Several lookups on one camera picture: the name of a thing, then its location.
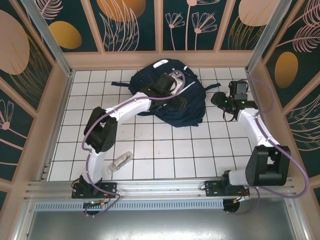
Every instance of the orange circle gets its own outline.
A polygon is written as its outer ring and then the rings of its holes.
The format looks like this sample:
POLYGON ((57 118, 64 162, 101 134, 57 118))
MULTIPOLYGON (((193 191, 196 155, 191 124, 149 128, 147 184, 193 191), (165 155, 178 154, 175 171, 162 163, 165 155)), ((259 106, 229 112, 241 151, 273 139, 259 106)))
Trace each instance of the orange circle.
POLYGON ((110 19, 118 22, 127 22, 131 20, 130 9, 135 17, 140 17, 146 9, 146 0, 96 0, 101 11, 110 19))

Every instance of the flower illustration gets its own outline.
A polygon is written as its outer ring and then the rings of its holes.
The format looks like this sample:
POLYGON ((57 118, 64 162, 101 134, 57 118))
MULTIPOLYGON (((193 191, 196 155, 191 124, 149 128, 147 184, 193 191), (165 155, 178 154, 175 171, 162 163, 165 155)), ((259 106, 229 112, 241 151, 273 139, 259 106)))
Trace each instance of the flower illustration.
POLYGON ((10 121, 14 113, 14 104, 10 101, 5 104, 4 100, 0 100, 0 129, 8 130, 10 121))
POLYGON ((172 16, 171 16, 171 13, 166 13, 165 19, 166 19, 166 22, 168 23, 169 28, 170 28, 172 46, 173 46, 173 50, 175 51, 176 48, 175 48, 174 36, 172 33, 172 29, 182 27, 186 23, 185 23, 185 21, 183 21, 183 17, 181 16, 181 12, 180 13, 173 13, 172 16))
POLYGON ((189 26, 189 15, 190 8, 197 5, 209 5, 219 3, 220 0, 186 0, 189 5, 187 15, 186 15, 186 26, 185 26, 185 50, 188 50, 188 26, 189 26))
POLYGON ((220 2, 220 0, 186 0, 187 4, 191 7, 196 5, 208 5, 208 4, 216 4, 220 2))
POLYGON ((217 24, 214 24, 216 19, 215 13, 203 13, 199 18, 199 12, 192 14, 192 24, 195 32, 194 50, 197 50, 198 34, 209 33, 217 30, 217 24))

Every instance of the camera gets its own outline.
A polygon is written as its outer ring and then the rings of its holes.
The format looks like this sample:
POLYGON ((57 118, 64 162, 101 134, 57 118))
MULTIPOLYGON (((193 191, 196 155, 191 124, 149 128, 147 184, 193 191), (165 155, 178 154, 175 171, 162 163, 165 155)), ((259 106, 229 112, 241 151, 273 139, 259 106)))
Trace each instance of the camera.
POLYGON ((211 103, 223 110, 223 118, 225 119, 225 113, 232 114, 233 119, 238 118, 240 110, 245 108, 255 108, 258 106, 254 101, 248 101, 247 91, 249 88, 248 83, 245 80, 231 81, 229 83, 229 96, 224 92, 218 91, 211 98, 211 103))

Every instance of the tile floor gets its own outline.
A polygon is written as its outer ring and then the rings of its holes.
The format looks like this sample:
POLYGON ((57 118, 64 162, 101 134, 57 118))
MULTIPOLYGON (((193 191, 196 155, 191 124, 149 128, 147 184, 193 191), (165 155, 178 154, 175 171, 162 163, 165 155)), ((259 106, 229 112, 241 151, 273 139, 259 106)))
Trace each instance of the tile floor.
MULTIPOLYGON (((105 157, 104 180, 199 178, 221 176, 225 170, 246 166, 252 149, 236 122, 225 122, 212 105, 214 92, 227 92, 229 81, 246 78, 243 68, 192 68, 204 87, 220 83, 206 97, 206 115, 198 127, 172 127, 155 116, 135 116, 118 127, 116 143, 105 157), (134 160, 114 174, 107 167, 125 152, 134 160)), ((97 106, 112 107, 132 95, 127 87, 134 70, 77 71, 56 143, 48 181, 72 181, 85 169, 88 152, 81 149, 85 125, 97 106)))

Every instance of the backpack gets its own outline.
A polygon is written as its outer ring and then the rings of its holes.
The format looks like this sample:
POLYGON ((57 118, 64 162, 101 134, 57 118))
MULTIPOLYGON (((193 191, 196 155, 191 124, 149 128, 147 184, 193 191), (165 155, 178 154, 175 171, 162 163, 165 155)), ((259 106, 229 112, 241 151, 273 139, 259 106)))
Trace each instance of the backpack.
POLYGON ((179 60, 162 59, 138 71, 132 76, 130 83, 112 82, 111 85, 128 87, 130 92, 135 95, 141 88, 157 82, 163 73, 170 74, 174 70, 181 71, 185 76, 185 85, 179 96, 187 100, 186 106, 178 110, 168 105, 161 105, 148 112, 141 112, 138 115, 155 115, 176 128, 197 127, 199 123, 202 123, 206 113, 206 91, 221 86, 221 84, 212 84, 204 88, 198 80, 197 75, 179 60))

